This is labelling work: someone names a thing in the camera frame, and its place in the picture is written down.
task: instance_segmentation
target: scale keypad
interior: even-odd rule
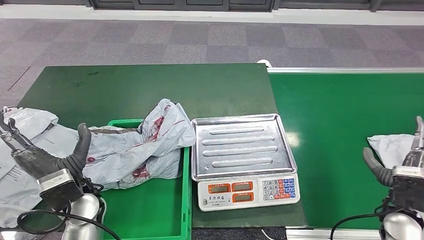
[[[280,200],[296,197],[295,179],[274,179],[262,181],[263,200]]]

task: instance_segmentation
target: green plastic crate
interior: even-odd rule
[[[109,126],[137,128],[143,119],[112,120]],[[122,240],[189,240],[192,229],[190,149],[181,150],[182,176],[150,179],[129,189],[102,192],[104,225]],[[113,239],[104,233],[103,239]]]

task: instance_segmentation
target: electronic scale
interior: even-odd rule
[[[191,121],[191,178],[200,210],[294,204],[300,199],[297,166],[278,114]]]

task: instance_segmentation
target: power cord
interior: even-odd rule
[[[337,222],[337,223],[336,223],[336,224],[332,227],[332,229],[331,229],[331,234],[330,234],[330,240],[333,240],[333,235],[334,235],[334,232],[336,231],[336,228],[337,228],[338,226],[340,226],[341,224],[343,224],[343,223],[347,222],[347,221],[355,220],[355,219],[371,218],[371,217],[383,217],[383,216],[386,216],[386,215],[388,215],[388,214],[398,212],[398,211],[400,211],[400,210],[402,210],[402,209],[403,209],[402,207],[397,207],[397,208],[392,208],[392,209],[389,209],[389,210],[386,210],[386,211],[382,211],[382,212],[375,212],[375,213],[371,213],[371,214],[362,214],[362,215],[356,215],[356,216],[346,217],[346,218],[344,218],[344,219],[342,219],[342,220],[338,221],[338,222]]]
[[[269,239],[269,240],[275,240],[275,239],[273,239],[273,238],[270,238],[270,236],[268,236],[268,235],[265,233],[265,231],[264,231],[263,229],[261,229],[261,231],[262,231],[263,235],[265,235],[265,237],[266,237],[267,239]]]
[[[76,219],[76,220],[80,220],[83,222],[87,222],[89,224],[93,224],[96,225],[97,227],[103,229],[105,232],[107,232],[108,234],[110,234],[112,237],[114,237],[116,240],[121,240],[121,238],[114,233],[114,231],[110,230],[108,227],[106,227],[105,225],[98,223],[97,221],[88,219],[86,217],[82,217],[82,216],[78,216],[78,215],[74,215],[74,214],[70,214],[71,212],[71,208],[67,207],[66,208],[67,211],[66,212],[59,212],[59,211],[50,211],[50,210],[43,210],[43,209],[36,209],[36,210],[31,210],[31,211],[27,211],[27,212],[23,212],[21,213],[18,217],[17,217],[17,225],[25,232],[29,233],[29,234],[35,234],[35,235],[44,235],[44,234],[48,234],[51,232],[54,232],[55,230],[57,230],[59,227],[61,227],[68,219]],[[24,224],[23,224],[23,218],[29,214],[34,214],[34,213],[45,213],[45,214],[51,214],[51,215],[55,215],[55,216],[60,216],[60,217],[64,217],[64,219],[62,219],[62,221],[60,222],[59,225],[46,230],[46,231],[36,231],[30,228],[27,228]]]

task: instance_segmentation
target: white plastic bag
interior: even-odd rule
[[[162,99],[138,129],[141,130],[139,138],[135,132],[93,134],[88,162],[82,171],[84,175],[104,185],[105,190],[134,187],[152,177],[178,177],[178,149],[196,142],[193,126],[180,104]],[[111,139],[119,138],[125,139],[119,147],[113,145],[113,149],[119,151],[103,149],[101,153],[98,150],[97,146],[108,146]]]
[[[78,132],[57,124],[56,115],[31,108],[6,108],[5,112],[5,122],[13,117],[19,131],[37,147],[58,158],[73,152]],[[168,99],[161,100],[139,126],[142,134],[113,126],[90,130],[83,173],[93,183],[104,185],[105,190],[131,188],[151,178],[177,178],[179,148],[196,142],[183,108]],[[0,174],[3,167],[8,168],[0,175],[0,227],[13,228],[18,215],[35,207],[41,198],[36,180],[15,164],[10,148],[1,140],[0,167]]]
[[[414,136],[409,134],[375,135],[367,137],[369,145],[374,149],[386,168],[400,166],[411,150]]]

